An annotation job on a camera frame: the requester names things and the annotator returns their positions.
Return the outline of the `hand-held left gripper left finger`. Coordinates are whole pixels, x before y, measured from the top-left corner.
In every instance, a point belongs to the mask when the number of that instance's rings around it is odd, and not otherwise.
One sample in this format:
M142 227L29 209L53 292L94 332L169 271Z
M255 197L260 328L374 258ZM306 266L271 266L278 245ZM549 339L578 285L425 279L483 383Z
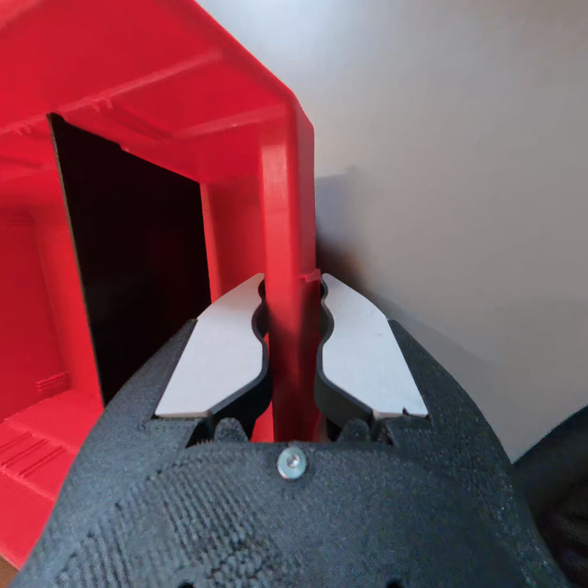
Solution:
M272 400L264 274L212 302L196 323L155 409L158 419L237 421L250 440Z

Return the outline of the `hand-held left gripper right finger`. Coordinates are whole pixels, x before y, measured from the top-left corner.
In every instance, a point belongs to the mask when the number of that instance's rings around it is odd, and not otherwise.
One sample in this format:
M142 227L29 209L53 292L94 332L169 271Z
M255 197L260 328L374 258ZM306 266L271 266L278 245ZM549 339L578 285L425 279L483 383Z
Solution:
M321 276L315 402L336 426L401 416L425 419L429 410L385 314L331 274Z

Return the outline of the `red plastic bin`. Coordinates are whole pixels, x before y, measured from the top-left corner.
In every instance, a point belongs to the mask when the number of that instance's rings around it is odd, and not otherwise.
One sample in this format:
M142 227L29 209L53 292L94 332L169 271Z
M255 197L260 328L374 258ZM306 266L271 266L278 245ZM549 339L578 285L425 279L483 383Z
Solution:
M310 439L315 133L196 1L1 1L1 558L28 559L105 410L48 115L200 185L211 302L256 273L273 421Z

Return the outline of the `black bin divider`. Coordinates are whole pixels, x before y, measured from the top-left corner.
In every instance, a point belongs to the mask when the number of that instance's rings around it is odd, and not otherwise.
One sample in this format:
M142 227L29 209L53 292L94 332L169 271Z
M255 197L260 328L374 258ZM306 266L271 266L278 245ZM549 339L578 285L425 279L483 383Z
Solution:
M200 185L58 114L48 124L107 405L211 303Z

